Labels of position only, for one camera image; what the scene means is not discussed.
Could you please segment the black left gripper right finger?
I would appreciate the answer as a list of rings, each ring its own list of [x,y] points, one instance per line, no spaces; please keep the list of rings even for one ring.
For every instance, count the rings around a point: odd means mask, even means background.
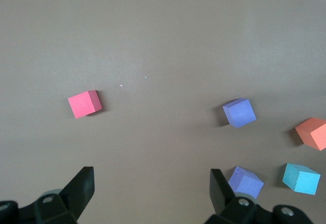
[[[205,223],[253,223],[256,204],[249,198],[236,196],[219,169],[210,170],[209,195],[215,210]]]

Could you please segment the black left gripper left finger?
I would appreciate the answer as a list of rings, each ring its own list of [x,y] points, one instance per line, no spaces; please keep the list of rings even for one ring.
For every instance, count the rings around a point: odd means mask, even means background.
[[[86,166],[60,191],[34,202],[36,223],[77,223],[95,192],[94,168]]]

